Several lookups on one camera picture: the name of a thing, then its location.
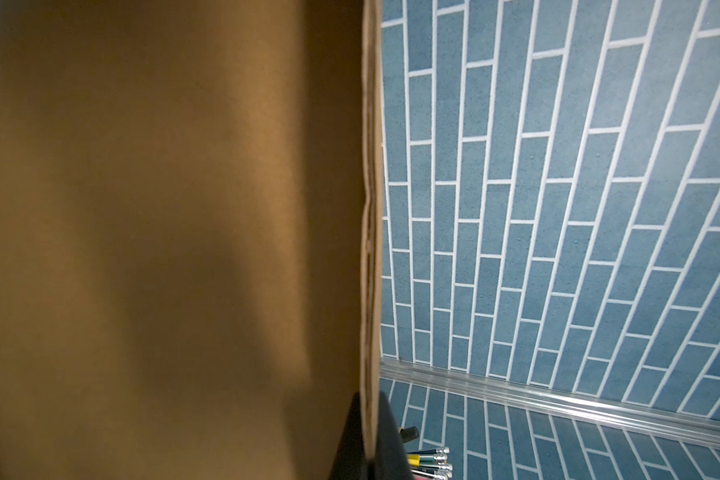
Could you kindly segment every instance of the aluminum corner molding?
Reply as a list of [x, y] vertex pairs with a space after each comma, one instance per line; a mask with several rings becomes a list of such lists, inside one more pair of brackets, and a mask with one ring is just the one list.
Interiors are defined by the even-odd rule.
[[506, 406], [720, 448], [720, 422], [382, 358], [381, 377]]

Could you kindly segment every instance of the brown cardboard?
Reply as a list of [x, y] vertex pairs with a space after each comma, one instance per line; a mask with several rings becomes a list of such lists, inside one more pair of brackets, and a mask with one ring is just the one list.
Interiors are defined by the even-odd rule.
[[376, 315], [362, 4], [91, 3], [1, 17], [0, 476], [325, 478]]

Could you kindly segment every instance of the blue tile wall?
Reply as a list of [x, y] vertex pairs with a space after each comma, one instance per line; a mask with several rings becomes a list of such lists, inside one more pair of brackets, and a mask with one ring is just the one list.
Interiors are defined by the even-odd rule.
[[447, 446], [454, 480], [720, 479], [720, 450], [381, 380], [408, 452]]
[[720, 0], [383, 8], [382, 354], [720, 420]]

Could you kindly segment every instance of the corrugated cardboard edge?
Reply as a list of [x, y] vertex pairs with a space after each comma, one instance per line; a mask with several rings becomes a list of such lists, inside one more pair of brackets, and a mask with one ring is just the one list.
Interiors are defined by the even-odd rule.
[[365, 205], [360, 260], [360, 406], [365, 457], [373, 460], [378, 428], [378, 364], [382, 316], [382, 102], [379, 0], [365, 0], [362, 30], [362, 157]]

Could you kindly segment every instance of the black object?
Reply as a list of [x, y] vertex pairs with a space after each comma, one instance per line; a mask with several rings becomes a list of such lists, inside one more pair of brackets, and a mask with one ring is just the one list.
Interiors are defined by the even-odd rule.
[[384, 393], [378, 394], [378, 432], [373, 461], [365, 457], [361, 428], [360, 394], [355, 393], [329, 480], [413, 480], [400, 431]]
[[408, 428], [400, 428], [400, 439], [403, 441], [403, 443], [412, 442], [418, 438], [418, 428], [416, 427], [408, 427]]

